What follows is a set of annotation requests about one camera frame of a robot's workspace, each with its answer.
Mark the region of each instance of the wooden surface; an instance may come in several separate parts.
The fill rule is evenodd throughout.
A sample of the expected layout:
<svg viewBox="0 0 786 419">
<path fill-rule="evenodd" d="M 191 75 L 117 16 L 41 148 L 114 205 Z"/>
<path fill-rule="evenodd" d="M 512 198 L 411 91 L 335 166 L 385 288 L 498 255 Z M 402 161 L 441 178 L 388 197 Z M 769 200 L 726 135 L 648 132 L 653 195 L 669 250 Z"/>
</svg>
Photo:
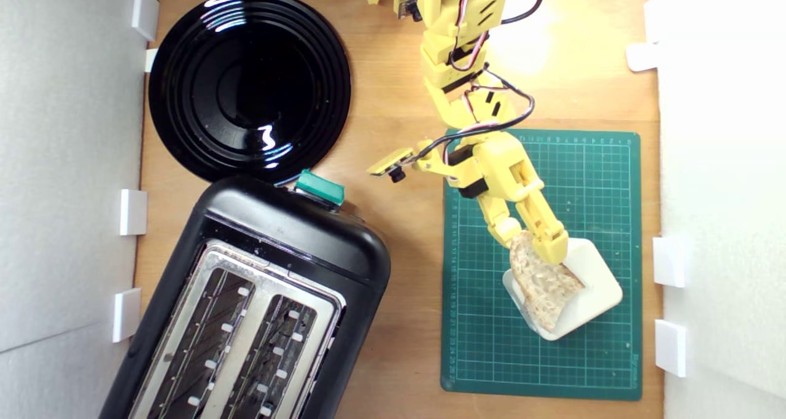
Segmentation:
<svg viewBox="0 0 786 419">
<path fill-rule="evenodd" d="M 202 1 L 160 0 L 158 38 Z M 393 184 L 364 173 L 379 154 L 444 132 L 421 85 L 423 25 L 398 21 L 391 0 L 379 6 L 365 0 L 303 1 L 336 27 L 353 72 L 351 116 L 314 171 L 346 186 L 346 197 L 384 238 L 393 261 L 390 284 L 337 417 L 663 417 L 663 375 L 654 363 L 653 338 L 661 295 L 652 284 L 650 241 L 660 230 L 657 85 L 654 74 L 631 74 L 625 62 L 626 45 L 644 38 L 645 0 L 545 0 L 535 16 L 495 29 L 489 40 L 494 69 L 537 100 L 525 126 L 641 135 L 645 345 L 640 402 L 484 396 L 440 388 L 441 180 L 410 173 Z M 518 5 L 529 4 L 522 0 Z M 149 192 L 149 226 L 139 239 L 136 273 L 145 306 L 206 186 L 165 151 L 146 110 L 141 188 Z"/>
</svg>

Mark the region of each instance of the black toaster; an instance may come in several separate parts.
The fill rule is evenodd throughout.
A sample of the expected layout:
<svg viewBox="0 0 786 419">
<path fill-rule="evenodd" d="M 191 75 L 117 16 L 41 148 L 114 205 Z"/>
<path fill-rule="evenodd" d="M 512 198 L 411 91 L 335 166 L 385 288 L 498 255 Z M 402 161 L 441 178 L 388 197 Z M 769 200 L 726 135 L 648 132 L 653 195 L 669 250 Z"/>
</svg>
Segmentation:
<svg viewBox="0 0 786 419">
<path fill-rule="evenodd" d="M 232 176 L 205 190 L 102 419 L 334 416 L 390 258 L 325 184 L 304 172 L 292 189 Z"/>
</svg>

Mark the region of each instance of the square white plate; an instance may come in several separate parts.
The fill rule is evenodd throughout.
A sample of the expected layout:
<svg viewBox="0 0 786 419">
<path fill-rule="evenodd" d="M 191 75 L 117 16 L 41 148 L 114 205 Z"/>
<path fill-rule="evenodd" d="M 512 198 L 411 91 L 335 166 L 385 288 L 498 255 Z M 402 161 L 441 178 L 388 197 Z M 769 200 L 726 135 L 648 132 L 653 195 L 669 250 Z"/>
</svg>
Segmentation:
<svg viewBox="0 0 786 419">
<path fill-rule="evenodd" d="M 513 271 L 508 270 L 502 275 L 502 282 L 527 325 L 545 340 L 558 340 L 623 300 L 620 284 L 592 241 L 570 238 L 567 241 L 567 256 L 562 264 L 584 284 L 584 290 L 567 303 L 559 315 L 554 332 L 548 332 L 528 317 L 523 309 L 524 295 L 513 277 Z"/>
</svg>

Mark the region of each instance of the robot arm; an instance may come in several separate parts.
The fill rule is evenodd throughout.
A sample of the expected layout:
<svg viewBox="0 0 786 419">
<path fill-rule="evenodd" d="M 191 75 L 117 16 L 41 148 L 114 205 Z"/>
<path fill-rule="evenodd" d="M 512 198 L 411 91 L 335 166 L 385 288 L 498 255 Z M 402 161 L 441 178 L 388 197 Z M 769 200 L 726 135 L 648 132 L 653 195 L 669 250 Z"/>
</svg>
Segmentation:
<svg viewBox="0 0 786 419">
<path fill-rule="evenodd" d="M 533 234 L 534 250 L 547 262 L 562 262 L 567 254 L 567 231 L 554 216 L 538 177 L 521 142 L 505 129 L 526 119 L 534 100 L 491 72 L 485 62 L 489 30 L 533 13 L 540 4 L 511 20 L 502 19 L 505 0 L 395 0 L 394 10 L 411 14 L 426 25 L 421 44 L 424 85 L 447 127 L 457 130 L 434 141 L 399 149 L 368 169 L 375 176 L 389 175 L 394 182 L 413 168 L 444 176 L 450 187 L 475 198 L 497 242 L 509 248 L 522 231 L 508 211 L 508 202 Z M 458 99 L 448 94 L 468 85 Z M 513 92 L 526 98 L 527 110 L 517 114 L 509 101 Z M 460 139 L 455 151 L 447 144 Z M 444 145 L 440 153 L 438 148 Z"/>
</svg>

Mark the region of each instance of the grid lines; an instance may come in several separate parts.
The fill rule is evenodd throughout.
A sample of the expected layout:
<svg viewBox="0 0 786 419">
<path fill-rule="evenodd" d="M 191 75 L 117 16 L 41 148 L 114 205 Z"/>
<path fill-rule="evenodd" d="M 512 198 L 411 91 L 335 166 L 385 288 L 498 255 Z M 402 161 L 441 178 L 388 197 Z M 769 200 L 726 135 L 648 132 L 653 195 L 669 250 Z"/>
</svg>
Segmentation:
<svg viewBox="0 0 786 419">
<path fill-rule="evenodd" d="M 623 288 L 616 307 L 542 340 L 502 285 L 508 251 L 477 202 L 445 190 L 442 385 L 448 391 L 637 400 L 641 396 L 640 155 L 635 133 L 512 130 L 571 237 L 593 241 Z M 509 203 L 511 215 L 520 220 Z"/>
</svg>

